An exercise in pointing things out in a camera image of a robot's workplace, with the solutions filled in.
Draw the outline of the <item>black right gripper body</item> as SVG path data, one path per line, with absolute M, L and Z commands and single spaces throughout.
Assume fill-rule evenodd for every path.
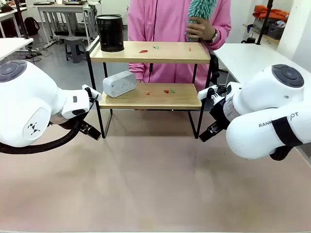
M 213 127 L 216 127 L 217 129 L 227 129 L 230 124 L 230 121 L 226 118 L 224 114 L 224 103 L 225 98 L 222 98 L 222 100 L 214 104 L 211 111 L 209 112 L 211 116 L 215 119 Z

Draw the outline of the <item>person left hand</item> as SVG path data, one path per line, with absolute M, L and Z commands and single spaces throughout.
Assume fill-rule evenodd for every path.
M 210 41 L 216 34 L 215 28 L 208 19 L 191 17 L 187 23 L 186 36 L 189 39 L 203 39 Z

